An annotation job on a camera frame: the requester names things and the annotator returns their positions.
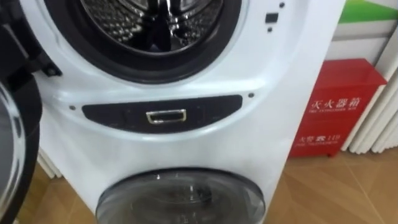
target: fire extinguisher box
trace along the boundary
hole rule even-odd
[[[385,79],[365,59],[325,61],[290,156],[334,156]]]
[[[323,63],[303,121],[358,119],[385,79],[365,59]]]

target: laminate floor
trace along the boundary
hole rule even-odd
[[[94,224],[65,179],[53,180],[33,224]],[[264,224],[397,224],[398,148],[289,159]]]

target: white radiator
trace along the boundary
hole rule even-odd
[[[50,158],[46,155],[46,153],[39,149],[39,154],[37,155],[37,162],[43,168],[44,172],[51,178],[60,178],[62,177],[61,172],[57,169],[54,163],[50,160]]]
[[[376,70],[388,81],[380,86],[356,123],[342,150],[357,154],[382,152],[398,145],[398,30],[390,38]]]

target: control panel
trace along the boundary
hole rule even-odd
[[[242,107],[241,95],[184,100],[85,105],[86,118],[136,133],[167,134],[213,124]]]

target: front-load washing machine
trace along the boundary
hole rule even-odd
[[[344,2],[0,1],[1,224],[39,144],[100,224],[262,222]]]

